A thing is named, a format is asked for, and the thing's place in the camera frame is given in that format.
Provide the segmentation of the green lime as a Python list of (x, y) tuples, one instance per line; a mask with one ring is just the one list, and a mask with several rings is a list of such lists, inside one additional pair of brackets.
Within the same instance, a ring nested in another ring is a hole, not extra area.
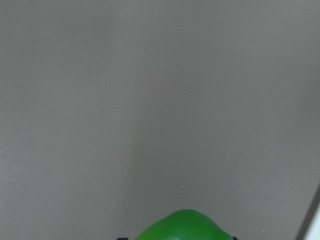
[(211, 218), (182, 209), (158, 220), (141, 232), (137, 240), (232, 240)]

